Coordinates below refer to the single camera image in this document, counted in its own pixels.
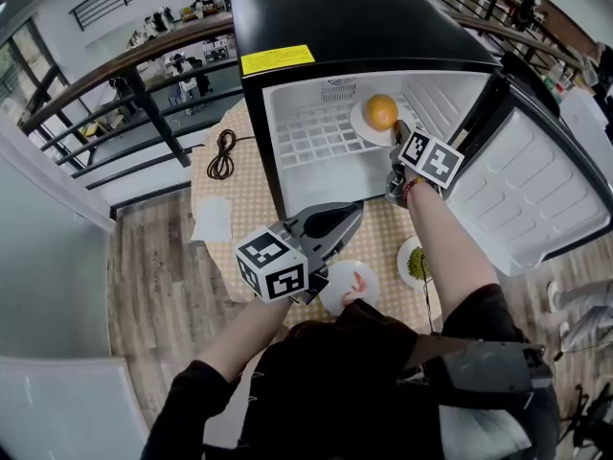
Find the sneaker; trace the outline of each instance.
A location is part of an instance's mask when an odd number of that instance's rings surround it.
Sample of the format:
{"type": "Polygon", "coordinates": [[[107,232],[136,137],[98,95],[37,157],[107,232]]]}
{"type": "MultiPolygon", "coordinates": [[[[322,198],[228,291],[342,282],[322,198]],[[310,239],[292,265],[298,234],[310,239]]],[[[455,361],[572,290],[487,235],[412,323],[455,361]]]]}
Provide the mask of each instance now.
{"type": "Polygon", "coordinates": [[[567,353],[568,350],[564,346],[564,337],[571,331],[571,326],[568,322],[562,322],[559,325],[559,349],[562,353],[567,353]]]}
{"type": "Polygon", "coordinates": [[[559,308],[556,305],[557,296],[559,294],[560,291],[557,281],[551,281],[549,285],[547,285],[547,299],[549,300],[549,311],[551,313],[559,311],[559,308]]]}

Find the wood plank floor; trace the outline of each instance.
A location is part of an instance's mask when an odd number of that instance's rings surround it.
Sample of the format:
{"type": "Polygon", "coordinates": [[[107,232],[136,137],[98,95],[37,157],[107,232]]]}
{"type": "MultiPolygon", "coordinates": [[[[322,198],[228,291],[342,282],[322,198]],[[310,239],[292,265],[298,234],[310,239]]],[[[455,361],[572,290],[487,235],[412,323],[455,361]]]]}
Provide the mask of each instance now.
{"type": "MultiPolygon", "coordinates": [[[[190,190],[160,196],[121,210],[109,256],[109,331],[113,355],[127,359],[149,425],[180,372],[239,312],[206,247],[190,243],[190,190]]],[[[613,278],[613,237],[606,236],[542,264],[528,275],[500,276],[519,328],[547,347],[552,363],[558,328],[566,314],[547,311],[546,286],[562,288],[613,278]]],[[[570,315],[571,324],[579,314],[570,315]]],[[[562,417],[577,402],[575,386],[594,397],[613,378],[613,347],[565,355],[554,365],[562,417]]],[[[560,458],[569,458],[566,444],[560,458]]]]}

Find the white paper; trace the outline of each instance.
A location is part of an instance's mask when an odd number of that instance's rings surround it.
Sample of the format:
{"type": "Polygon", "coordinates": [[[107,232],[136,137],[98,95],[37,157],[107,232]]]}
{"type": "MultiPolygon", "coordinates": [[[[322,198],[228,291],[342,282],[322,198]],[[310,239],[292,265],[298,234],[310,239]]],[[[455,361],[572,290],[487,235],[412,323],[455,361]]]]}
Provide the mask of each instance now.
{"type": "Polygon", "coordinates": [[[232,201],[219,195],[205,196],[197,206],[192,240],[203,242],[232,241],[232,201]]]}

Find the white marker cube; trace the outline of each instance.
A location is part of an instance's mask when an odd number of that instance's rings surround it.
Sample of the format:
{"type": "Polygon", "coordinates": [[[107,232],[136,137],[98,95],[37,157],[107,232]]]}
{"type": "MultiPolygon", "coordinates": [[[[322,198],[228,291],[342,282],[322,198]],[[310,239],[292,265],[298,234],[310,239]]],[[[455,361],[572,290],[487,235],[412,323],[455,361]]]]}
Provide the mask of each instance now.
{"type": "Polygon", "coordinates": [[[447,143],[416,129],[402,146],[398,160],[446,189],[460,169],[464,156],[447,143]]]}
{"type": "Polygon", "coordinates": [[[242,279],[266,303],[308,288],[307,256],[260,227],[234,248],[242,279]]]}

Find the gingham tablecloth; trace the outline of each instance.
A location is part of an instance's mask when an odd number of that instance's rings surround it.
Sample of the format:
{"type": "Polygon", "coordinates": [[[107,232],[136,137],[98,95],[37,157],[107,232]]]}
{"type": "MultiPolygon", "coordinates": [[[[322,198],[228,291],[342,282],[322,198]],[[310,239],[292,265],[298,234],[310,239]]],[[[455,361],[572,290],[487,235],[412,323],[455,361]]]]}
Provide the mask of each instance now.
{"type": "MultiPolygon", "coordinates": [[[[218,125],[209,129],[208,145],[193,151],[192,213],[197,213],[198,201],[204,196],[216,195],[231,199],[232,235],[234,241],[238,242],[256,227],[270,226],[278,217],[255,140],[238,142],[232,150],[236,169],[231,177],[220,181],[207,176],[207,166],[217,154],[216,138],[226,128],[232,129],[238,138],[253,136],[244,99],[232,107],[218,125]]],[[[406,210],[384,199],[367,201],[360,229],[341,254],[329,264],[342,259],[355,259],[368,265],[379,281],[378,310],[413,329],[424,329],[428,325],[424,295],[406,286],[397,272],[398,250],[413,235],[415,230],[406,210]]],[[[228,290],[244,299],[253,298],[253,291],[240,278],[233,245],[229,242],[208,242],[207,247],[228,290]]],[[[439,298],[434,285],[430,284],[428,288],[432,318],[436,319],[441,315],[439,298]]],[[[305,320],[330,322],[333,318],[317,298],[310,305],[293,305],[285,324],[292,327],[305,320]]]]}

